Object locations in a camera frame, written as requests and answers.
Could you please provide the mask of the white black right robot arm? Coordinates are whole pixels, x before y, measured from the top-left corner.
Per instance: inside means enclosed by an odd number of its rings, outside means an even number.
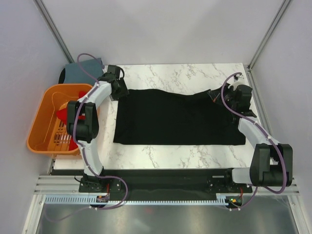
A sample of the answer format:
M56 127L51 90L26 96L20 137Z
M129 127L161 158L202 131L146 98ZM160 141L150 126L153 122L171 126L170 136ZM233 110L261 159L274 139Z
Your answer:
M246 137L254 149L248 168L233 168L232 175L223 179L223 186L229 192L236 191L241 184L264 187L269 191L279 187L278 194L293 181L293 149L289 144L281 144L258 122L251 110L252 88L240 84L226 84L216 90L208 90L208 95L216 104L225 106L232 114L238 130Z

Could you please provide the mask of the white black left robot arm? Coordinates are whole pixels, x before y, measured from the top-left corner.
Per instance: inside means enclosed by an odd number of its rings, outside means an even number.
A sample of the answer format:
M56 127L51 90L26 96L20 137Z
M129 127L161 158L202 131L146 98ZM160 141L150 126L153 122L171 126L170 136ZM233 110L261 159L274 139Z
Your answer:
M67 133L78 146L84 163L84 171L80 180L79 192L101 193L106 190L107 180L104 167L98 155L97 136L99 133L98 107L106 98L119 100L127 96L129 91L124 81L122 68L114 66L99 77L87 94L77 101L67 104Z

